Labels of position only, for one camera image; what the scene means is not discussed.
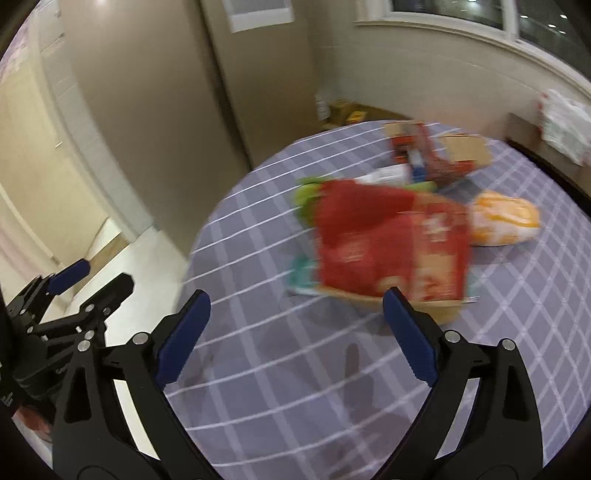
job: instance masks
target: brown box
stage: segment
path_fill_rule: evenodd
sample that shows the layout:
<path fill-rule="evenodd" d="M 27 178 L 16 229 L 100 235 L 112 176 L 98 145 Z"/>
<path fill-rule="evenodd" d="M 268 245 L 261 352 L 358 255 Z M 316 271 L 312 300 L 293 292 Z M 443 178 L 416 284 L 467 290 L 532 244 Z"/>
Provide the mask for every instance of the brown box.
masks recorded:
<path fill-rule="evenodd" d="M 446 149 L 450 161 L 473 161 L 475 168 L 484 168 L 491 164 L 491 152 L 486 140 L 477 135 L 451 134 L 437 137 Z"/>

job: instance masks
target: beige wall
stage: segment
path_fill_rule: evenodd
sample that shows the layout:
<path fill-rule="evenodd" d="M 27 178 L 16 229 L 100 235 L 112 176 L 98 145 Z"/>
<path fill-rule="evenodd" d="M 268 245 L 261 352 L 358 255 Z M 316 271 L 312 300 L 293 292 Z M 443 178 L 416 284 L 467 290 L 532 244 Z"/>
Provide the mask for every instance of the beige wall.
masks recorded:
<path fill-rule="evenodd" d="M 394 25 L 354 25 L 352 0 L 307 0 L 324 94 L 502 138 L 505 115 L 536 120 L 540 93 L 591 103 L 556 74 L 483 41 Z"/>
<path fill-rule="evenodd" d="M 0 182 L 64 264 L 83 258 L 107 215 L 60 148 L 30 60 L 0 83 Z"/>

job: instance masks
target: table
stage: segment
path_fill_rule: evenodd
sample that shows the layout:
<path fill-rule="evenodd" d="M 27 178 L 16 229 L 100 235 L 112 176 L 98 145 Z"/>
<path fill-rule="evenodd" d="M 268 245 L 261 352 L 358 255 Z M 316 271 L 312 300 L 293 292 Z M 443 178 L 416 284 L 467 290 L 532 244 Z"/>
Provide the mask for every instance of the table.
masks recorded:
<path fill-rule="evenodd" d="M 433 135 L 457 131 L 430 124 Z M 535 241 L 473 249 L 480 299 L 450 327 L 469 341 L 515 339 L 536 394 L 547 462 L 591 398 L 591 225 L 546 174 L 500 141 L 494 161 L 445 192 L 481 189 L 541 209 Z M 295 142 L 247 175 L 219 204 L 191 253 L 180 297 L 201 288 L 211 320 L 165 393 L 204 455 L 230 480 L 370 478 L 427 395 L 382 314 L 341 300 L 293 296 L 293 258 L 313 233 L 292 207 L 304 176 L 356 177 L 390 162 L 381 122 Z M 453 450 L 476 385 L 469 384 L 442 453 Z"/>

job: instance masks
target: red package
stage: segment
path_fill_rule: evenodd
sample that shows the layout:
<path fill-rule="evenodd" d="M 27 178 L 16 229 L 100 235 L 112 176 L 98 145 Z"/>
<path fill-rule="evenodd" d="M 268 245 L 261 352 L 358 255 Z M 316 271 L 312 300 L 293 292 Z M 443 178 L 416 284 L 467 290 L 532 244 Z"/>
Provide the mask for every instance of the red package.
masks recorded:
<path fill-rule="evenodd" d="M 469 262 L 466 208 L 429 193 L 331 180 L 315 224 L 320 281 L 382 296 L 397 286 L 409 300 L 460 300 Z"/>

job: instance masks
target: cardboard box on floor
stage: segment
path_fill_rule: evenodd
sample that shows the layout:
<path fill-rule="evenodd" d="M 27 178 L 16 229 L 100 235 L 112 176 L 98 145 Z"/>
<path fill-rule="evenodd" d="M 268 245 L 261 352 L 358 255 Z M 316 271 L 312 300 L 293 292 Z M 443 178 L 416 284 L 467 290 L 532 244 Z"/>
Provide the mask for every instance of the cardboard box on floor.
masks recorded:
<path fill-rule="evenodd" d="M 349 100 L 336 100 L 329 103 L 330 117 L 324 124 L 325 130 L 343 127 L 354 112 L 362 112 L 365 115 L 355 115 L 353 118 L 362 118 L 361 121 L 370 122 L 374 120 L 409 120 L 409 117 L 400 113 L 392 112 L 384 108 L 377 108 Z"/>

